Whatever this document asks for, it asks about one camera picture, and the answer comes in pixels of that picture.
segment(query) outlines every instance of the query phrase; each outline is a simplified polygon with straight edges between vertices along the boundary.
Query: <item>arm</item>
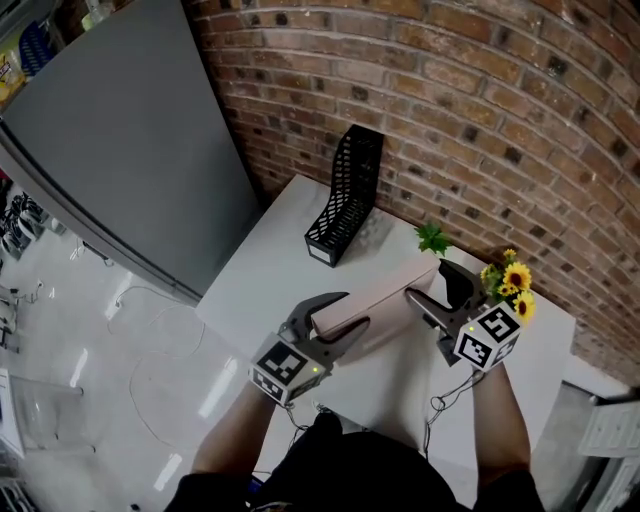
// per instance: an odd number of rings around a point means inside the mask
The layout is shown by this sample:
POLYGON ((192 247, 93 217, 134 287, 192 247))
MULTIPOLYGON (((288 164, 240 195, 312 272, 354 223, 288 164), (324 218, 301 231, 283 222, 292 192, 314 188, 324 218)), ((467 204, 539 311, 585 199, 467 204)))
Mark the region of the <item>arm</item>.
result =
POLYGON ((247 382, 200 444, 192 472, 250 475, 258 462, 274 409, 275 402, 247 382))
POLYGON ((531 447, 527 427, 504 364, 474 386, 473 404, 478 487, 511 471, 528 470, 531 447))

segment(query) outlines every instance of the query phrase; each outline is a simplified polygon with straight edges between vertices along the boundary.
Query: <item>pink box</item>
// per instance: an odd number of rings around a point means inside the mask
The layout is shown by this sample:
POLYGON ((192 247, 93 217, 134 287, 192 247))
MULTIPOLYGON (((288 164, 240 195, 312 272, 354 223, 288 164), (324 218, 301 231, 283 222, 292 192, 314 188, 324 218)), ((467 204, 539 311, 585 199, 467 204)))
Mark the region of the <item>pink box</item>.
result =
POLYGON ((439 266, 440 260, 433 253, 424 252, 372 286, 351 293, 312 315, 311 321, 320 336, 331 335, 360 318, 370 318, 367 331, 338 364, 360 359, 418 320, 419 317, 404 297, 404 290, 410 287, 427 293, 439 266))

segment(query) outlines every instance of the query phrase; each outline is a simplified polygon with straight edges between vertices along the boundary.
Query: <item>person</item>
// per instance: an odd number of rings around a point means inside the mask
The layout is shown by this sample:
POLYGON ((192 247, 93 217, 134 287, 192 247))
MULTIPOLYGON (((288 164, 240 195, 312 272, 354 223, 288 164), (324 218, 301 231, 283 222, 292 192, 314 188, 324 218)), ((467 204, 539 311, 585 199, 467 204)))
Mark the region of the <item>person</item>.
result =
MULTIPOLYGON (((500 364, 473 387, 474 511, 544 511, 529 471, 526 426, 500 364)), ((197 451, 166 512, 467 510, 417 450, 374 432, 342 434, 328 410, 246 504, 275 402, 247 383, 197 451)))

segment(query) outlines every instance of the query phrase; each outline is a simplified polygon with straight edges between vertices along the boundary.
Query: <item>black mesh file holder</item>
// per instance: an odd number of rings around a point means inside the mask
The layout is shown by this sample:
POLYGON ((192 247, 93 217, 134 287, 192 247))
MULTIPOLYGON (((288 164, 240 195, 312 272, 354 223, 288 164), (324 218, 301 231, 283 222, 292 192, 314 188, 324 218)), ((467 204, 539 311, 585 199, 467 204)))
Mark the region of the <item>black mesh file holder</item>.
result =
POLYGON ((354 124, 338 144, 329 202, 304 236, 309 255, 330 267, 337 265, 373 208, 383 139, 381 133, 354 124))

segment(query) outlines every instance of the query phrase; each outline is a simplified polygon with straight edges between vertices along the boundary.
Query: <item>refrigerator door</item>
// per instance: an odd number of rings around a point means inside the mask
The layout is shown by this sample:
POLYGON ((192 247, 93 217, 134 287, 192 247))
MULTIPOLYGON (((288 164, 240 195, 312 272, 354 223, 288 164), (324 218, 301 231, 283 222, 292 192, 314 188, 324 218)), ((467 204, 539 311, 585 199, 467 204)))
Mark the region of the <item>refrigerator door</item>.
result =
POLYGON ((192 297, 261 213, 180 0, 136 0, 115 13, 56 56, 3 117, 40 174, 31 176, 40 196, 55 191, 101 230, 101 252, 192 297))

